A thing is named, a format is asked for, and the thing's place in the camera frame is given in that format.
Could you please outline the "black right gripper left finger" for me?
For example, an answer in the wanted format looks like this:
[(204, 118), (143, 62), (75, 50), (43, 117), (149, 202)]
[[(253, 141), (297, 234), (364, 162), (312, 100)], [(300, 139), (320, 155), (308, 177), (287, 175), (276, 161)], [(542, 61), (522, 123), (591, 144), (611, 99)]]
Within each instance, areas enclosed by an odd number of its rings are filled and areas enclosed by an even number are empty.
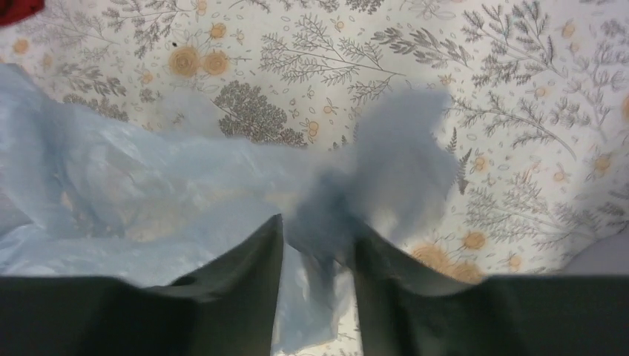
[(282, 219), (167, 286), (3, 277), (3, 355), (270, 355)]

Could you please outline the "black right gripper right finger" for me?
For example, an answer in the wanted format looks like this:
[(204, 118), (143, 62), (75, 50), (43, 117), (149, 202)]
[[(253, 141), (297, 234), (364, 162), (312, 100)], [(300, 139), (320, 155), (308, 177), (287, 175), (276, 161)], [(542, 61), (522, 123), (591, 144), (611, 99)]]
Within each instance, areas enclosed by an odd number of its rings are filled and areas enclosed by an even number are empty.
[(365, 355), (626, 355), (628, 278), (441, 274), (361, 224), (352, 273)]

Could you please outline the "light blue plastic trash bag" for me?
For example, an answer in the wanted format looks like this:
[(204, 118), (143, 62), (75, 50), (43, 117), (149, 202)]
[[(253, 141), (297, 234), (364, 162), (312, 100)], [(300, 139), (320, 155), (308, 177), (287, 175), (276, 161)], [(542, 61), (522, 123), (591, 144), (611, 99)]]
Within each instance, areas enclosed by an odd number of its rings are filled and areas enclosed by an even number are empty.
[(1, 234), (5, 276), (100, 274), (172, 281), (284, 213), (287, 261), (274, 348), (337, 336), (352, 288), (341, 262), (346, 218), (391, 214), (392, 236), (438, 219), (455, 160), (432, 132), (444, 90), (406, 90), (360, 120), (354, 143), (331, 152), (224, 137), (213, 109), (180, 90), (173, 131), (150, 132), (84, 105), (51, 99), (16, 65), (1, 66)]

